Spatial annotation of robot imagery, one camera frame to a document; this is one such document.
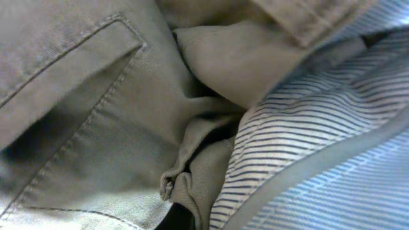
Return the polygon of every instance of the jacket pocket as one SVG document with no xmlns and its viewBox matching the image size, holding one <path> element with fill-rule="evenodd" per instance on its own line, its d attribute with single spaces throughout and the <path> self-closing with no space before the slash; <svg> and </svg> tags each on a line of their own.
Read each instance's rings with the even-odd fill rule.
<svg viewBox="0 0 409 230">
<path fill-rule="evenodd" d="M 41 36 L 0 50 L 0 149 L 89 76 L 145 45 L 121 14 L 81 20 L 52 22 Z"/>
</svg>

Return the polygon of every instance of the pinstripe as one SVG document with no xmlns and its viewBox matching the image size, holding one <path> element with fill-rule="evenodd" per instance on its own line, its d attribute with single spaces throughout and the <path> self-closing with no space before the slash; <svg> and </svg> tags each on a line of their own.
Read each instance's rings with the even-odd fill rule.
<svg viewBox="0 0 409 230">
<path fill-rule="evenodd" d="M 409 18 L 408 0 L 378 0 L 378 4 L 365 12 L 354 23 L 340 30 L 331 40 L 341 40 L 406 26 Z"/>
<path fill-rule="evenodd" d="M 409 80 L 405 78 L 409 75 L 409 65 L 405 65 L 409 61 L 409 41 L 402 39 L 405 36 L 409 36 L 409 31 L 396 32 L 380 42 L 380 46 L 375 45 L 367 53 L 333 70 L 295 79 L 271 92 L 265 101 L 260 103 L 253 116 L 242 125 L 236 136 L 236 145 L 229 162 L 225 184 L 212 208 L 211 216 L 217 220 L 211 220 L 211 225 L 222 227 L 241 204 L 277 172 L 335 142 L 382 126 L 404 108 L 409 102 Z M 337 169 L 339 173 L 343 173 L 342 170 L 348 171 L 361 163 L 352 161 L 348 164 L 350 164 L 349 168 L 344 169 L 343 167 L 346 167 L 344 165 Z M 379 170 L 379 173 L 374 174 L 374 169 L 363 168 L 356 176 L 365 179 L 376 177 L 380 180 L 379 185 L 383 185 L 386 183 L 383 181 L 386 180 L 383 174 L 387 171 L 387 167 L 380 167 Z M 395 176 L 398 179 L 405 174 L 396 173 Z M 315 184 L 326 183 L 333 178 L 336 176 L 313 178 L 298 189 L 311 189 Z M 367 187 L 374 192 L 382 191 L 377 187 L 369 185 Z M 382 195 L 348 188 L 356 196 L 368 197 L 361 201 L 383 200 Z M 328 187 L 326 193 L 329 193 L 328 196 L 331 196 L 332 202 L 350 199 L 351 194 L 347 192 L 337 194 L 335 191 L 338 190 L 338 187 Z M 390 192 L 396 194 L 395 198 L 390 199 L 391 202 L 405 200 L 405 197 L 401 197 L 403 196 L 401 192 L 397 190 Z M 314 202 L 319 201 L 317 197 L 313 198 Z M 327 206 L 327 208 L 336 208 L 330 204 Z M 400 222 L 391 224 L 392 219 L 389 217 L 373 220 L 377 214 L 370 216 L 363 206 L 356 208 L 361 209 L 356 210 L 354 214 L 367 216 L 360 218 L 360 222 L 355 225 L 339 221 L 336 226 L 371 229 L 375 226 L 386 228 L 402 224 Z M 344 219 L 353 218 L 351 214 L 353 212 L 348 213 L 347 210 L 332 210 L 328 215 L 335 216 L 345 212 Z M 291 211 L 289 214 L 302 218 L 297 211 Z M 281 215 L 280 218 L 282 218 L 282 221 L 279 221 L 280 226 L 290 229 L 294 229 L 295 226 L 301 229 L 325 228 L 318 217 L 315 217 L 314 222 L 310 224 L 306 219 L 295 224 L 295 219 L 291 217 L 290 225 L 283 221 L 284 219 L 290 221 L 289 216 Z M 264 224 L 259 227 L 269 229 Z"/>
<path fill-rule="evenodd" d="M 409 130 L 274 198 L 244 229 L 409 227 Z"/>
</svg>

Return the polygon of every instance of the gray fabric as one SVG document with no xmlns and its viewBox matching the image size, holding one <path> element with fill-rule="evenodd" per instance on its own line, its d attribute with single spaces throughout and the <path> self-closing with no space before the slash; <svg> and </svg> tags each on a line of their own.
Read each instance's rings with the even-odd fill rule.
<svg viewBox="0 0 409 230">
<path fill-rule="evenodd" d="M 170 198 L 175 177 L 186 167 L 188 160 L 192 158 L 200 145 L 208 137 L 210 132 L 222 128 L 232 122 L 238 122 L 241 114 L 221 116 L 218 118 L 194 118 L 186 128 L 185 137 L 179 148 L 178 159 L 175 165 L 167 170 L 160 179 L 160 195 L 163 200 Z"/>
<path fill-rule="evenodd" d="M 280 172 L 260 187 L 230 218 L 223 229 L 241 229 L 267 202 L 287 189 L 400 134 L 409 127 L 408 112 L 409 107 L 400 111 L 381 128 L 331 145 Z"/>
<path fill-rule="evenodd" d="M 188 208 L 196 229 L 209 229 L 210 209 L 222 189 L 234 139 L 207 146 L 177 178 L 171 201 Z"/>
<path fill-rule="evenodd" d="M 156 0 L 171 28 L 203 26 L 232 20 L 248 8 L 247 0 Z"/>
<path fill-rule="evenodd" d="M 154 229 L 171 205 L 160 198 L 160 176 L 175 164 L 189 122 L 205 114 L 242 111 L 211 97 L 190 75 L 153 1 L 37 1 L 15 15 L 33 27 L 19 37 L 19 49 L 27 51 L 27 45 L 42 40 L 34 35 L 56 29 L 65 34 L 51 36 L 51 41 L 68 40 L 81 32 L 75 28 L 118 13 L 138 31 L 142 47 L 89 73 L 88 80 L 5 150 L 0 161 L 3 229 L 23 229 L 27 223 L 31 228 L 58 223 L 69 229 Z M 108 46 L 115 36 L 104 39 Z M 47 49 L 37 51 L 47 54 Z M 88 52 L 89 61 L 100 64 L 93 58 L 103 54 L 100 48 Z M 72 66 L 64 69 L 65 76 L 89 64 L 77 61 L 64 64 Z"/>
<path fill-rule="evenodd" d="M 67 30 L 71 28 L 66 24 L 63 26 Z M 42 47 L 35 43 L 40 39 L 33 41 L 34 44 L 1 46 L 0 70 L 4 71 L 0 78 L 0 149 L 10 144 L 84 79 L 143 46 L 137 32 L 127 27 L 127 22 L 120 15 L 108 17 L 83 30 L 84 34 L 70 37 L 70 43 L 57 40 L 48 33 L 42 34 L 42 43 L 51 47 L 44 50 L 39 50 Z"/>
<path fill-rule="evenodd" d="M 245 108 L 259 102 L 314 50 L 294 45 L 278 26 L 252 21 L 176 29 L 174 33 L 193 74 Z M 337 44 L 309 57 L 304 68 L 335 66 L 364 49 L 360 40 Z"/>
<path fill-rule="evenodd" d="M 251 0 L 302 47 L 310 47 L 364 13 L 376 0 Z"/>
<path fill-rule="evenodd" d="M 278 172 L 336 142 L 381 127 L 405 108 L 408 31 L 325 72 L 269 93 L 239 129 L 210 224 L 226 220 Z"/>
</svg>

